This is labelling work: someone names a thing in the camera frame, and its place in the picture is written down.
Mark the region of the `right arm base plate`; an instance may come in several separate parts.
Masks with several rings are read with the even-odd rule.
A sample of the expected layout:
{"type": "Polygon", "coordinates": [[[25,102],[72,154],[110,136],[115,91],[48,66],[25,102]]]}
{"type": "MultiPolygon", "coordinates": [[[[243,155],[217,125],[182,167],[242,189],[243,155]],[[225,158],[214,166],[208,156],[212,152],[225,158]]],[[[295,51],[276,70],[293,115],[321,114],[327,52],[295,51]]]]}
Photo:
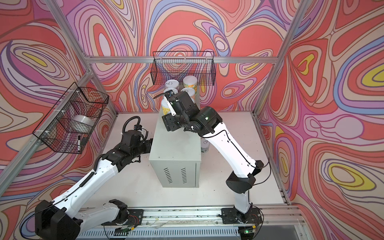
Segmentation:
{"type": "Polygon", "coordinates": [[[262,213],[258,208],[251,207],[245,214],[235,208],[222,208],[218,215],[223,224],[254,224],[263,222],[262,213]]]}

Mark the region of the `yellow can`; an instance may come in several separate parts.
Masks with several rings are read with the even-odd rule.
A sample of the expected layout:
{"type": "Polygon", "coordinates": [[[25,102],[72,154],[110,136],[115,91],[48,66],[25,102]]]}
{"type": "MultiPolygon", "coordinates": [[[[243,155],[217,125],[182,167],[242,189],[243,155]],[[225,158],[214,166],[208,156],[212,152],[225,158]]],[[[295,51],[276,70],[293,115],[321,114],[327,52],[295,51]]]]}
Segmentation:
{"type": "Polygon", "coordinates": [[[167,104],[167,100],[166,99],[162,99],[161,101],[161,106],[162,106],[162,111],[163,111],[163,115],[167,115],[168,113],[171,112],[168,104],[167,104]]]}

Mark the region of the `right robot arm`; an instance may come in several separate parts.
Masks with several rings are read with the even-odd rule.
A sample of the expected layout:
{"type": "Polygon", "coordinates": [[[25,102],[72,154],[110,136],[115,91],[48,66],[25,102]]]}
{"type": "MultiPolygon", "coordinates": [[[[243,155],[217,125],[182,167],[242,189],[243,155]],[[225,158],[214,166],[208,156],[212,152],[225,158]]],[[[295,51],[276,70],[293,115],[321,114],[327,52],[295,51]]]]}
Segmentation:
{"type": "Polygon", "coordinates": [[[220,218],[224,224],[259,224],[261,214],[256,213],[249,191],[256,185],[256,175],[265,167],[260,160],[252,159],[230,134],[222,117],[212,107],[200,109],[185,92],[162,94],[170,112],[162,117],[167,131],[183,129],[207,140],[224,157],[232,168],[226,185],[235,194],[233,208],[223,208],[220,218]]]}

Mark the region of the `orange green lidded can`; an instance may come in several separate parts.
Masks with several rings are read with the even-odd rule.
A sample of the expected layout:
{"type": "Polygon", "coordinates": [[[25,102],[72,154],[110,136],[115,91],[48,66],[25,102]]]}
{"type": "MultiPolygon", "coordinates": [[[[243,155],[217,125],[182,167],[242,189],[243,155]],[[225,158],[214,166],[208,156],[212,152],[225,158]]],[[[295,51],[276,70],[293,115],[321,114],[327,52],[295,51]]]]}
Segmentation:
{"type": "Polygon", "coordinates": [[[198,79],[195,76],[186,76],[183,78],[183,84],[185,88],[192,88],[195,91],[198,87],[198,79]]]}

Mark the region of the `green labelled can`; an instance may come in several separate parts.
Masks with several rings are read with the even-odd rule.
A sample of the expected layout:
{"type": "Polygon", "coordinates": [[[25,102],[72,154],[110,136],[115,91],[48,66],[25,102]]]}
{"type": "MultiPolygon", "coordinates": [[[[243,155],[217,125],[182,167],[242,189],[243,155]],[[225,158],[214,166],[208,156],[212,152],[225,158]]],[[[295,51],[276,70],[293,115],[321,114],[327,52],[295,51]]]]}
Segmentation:
{"type": "Polygon", "coordinates": [[[164,93],[166,93],[166,92],[168,92],[168,91],[172,91],[174,94],[177,94],[179,91],[177,90],[177,89],[175,89],[175,88],[166,88],[165,90],[164,90],[164,93]]]}

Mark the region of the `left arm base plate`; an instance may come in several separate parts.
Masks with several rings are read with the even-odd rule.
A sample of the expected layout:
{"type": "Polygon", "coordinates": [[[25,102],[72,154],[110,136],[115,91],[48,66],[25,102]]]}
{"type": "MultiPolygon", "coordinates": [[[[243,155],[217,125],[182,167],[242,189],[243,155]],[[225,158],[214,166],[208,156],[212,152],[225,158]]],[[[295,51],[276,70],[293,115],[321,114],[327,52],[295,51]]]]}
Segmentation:
{"type": "Polygon", "coordinates": [[[137,227],[142,224],[143,209],[128,209],[124,214],[118,214],[117,220],[105,222],[102,226],[128,226],[137,227]]]}

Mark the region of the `orange red labelled can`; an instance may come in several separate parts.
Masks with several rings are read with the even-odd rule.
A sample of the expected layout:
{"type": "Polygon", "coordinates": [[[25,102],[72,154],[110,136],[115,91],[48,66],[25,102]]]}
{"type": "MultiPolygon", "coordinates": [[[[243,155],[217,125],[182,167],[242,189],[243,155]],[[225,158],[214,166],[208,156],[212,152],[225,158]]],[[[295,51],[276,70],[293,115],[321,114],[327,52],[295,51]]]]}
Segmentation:
{"type": "Polygon", "coordinates": [[[195,100],[196,91],[193,88],[183,88],[182,92],[186,92],[192,100],[195,100]]]}

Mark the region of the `pink labelled can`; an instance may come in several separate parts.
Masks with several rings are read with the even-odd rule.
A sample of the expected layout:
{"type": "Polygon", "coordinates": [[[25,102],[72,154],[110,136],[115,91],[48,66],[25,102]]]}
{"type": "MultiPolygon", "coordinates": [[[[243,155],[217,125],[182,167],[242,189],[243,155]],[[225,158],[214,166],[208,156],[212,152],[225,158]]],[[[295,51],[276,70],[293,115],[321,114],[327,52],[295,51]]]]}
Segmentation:
{"type": "Polygon", "coordinates": [[[174,88],[174,89],[178,90],[179,89],[179,85],[180,85],[180,83],[177,80],[168,80],[168,81],[165,82],[165,87],[166,88],[174,88]]]}

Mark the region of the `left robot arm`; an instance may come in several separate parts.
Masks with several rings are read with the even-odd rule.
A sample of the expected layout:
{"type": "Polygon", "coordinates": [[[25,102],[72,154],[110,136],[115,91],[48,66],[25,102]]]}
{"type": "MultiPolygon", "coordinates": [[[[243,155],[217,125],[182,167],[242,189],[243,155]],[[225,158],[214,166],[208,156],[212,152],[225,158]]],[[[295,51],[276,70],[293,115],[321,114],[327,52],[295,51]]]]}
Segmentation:
{"type": "Polygon", "coordinates": [[[112,199],[99,208],[80,209],[109,179],[126,166],[139,163],[151,151],[153,139],[133,116],[123,125],[121,141],[95,161],[92,170],[52,201],[41,201],[35,208],[35,233],[43,240],[75,240],[79,234],[105,223],[124,225],[130,218],[128,206],[112,199]]]}

